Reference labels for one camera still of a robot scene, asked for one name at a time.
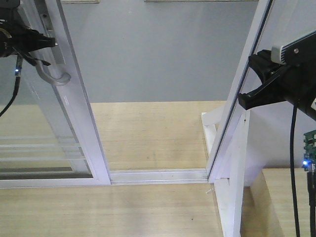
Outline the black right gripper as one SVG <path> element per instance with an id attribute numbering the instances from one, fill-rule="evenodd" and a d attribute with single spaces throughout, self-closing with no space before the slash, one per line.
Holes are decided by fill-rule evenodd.
<path id="1" fill-rule="evenodd" d="M 249 93 L 240 93 L 239 104 L 245 109 L 287 101 L 297 103 L 300 111 L 308 116 L 316 115 L 316 61 L 298 66 L 281 66 L 271 60 L 271 51 L 263 49 L 248 57 L 250 68 L 262 85 Z M 281 76 L 273 75 L 281 69 Z"/>

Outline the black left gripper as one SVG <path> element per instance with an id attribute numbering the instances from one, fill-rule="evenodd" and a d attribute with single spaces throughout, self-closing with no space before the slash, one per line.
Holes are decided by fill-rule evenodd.
<path id="1" fill-rule="evenodd" d="M 50 66 L 49 62 L 34 58 L 29 52 L 54 47 L 55 38 L 27 29 L 18 12 L 19 6 L 19 0 L 0 1 L 0 56 L 20 54 L 32 66 L 36 66 L 37 62 Z"/>

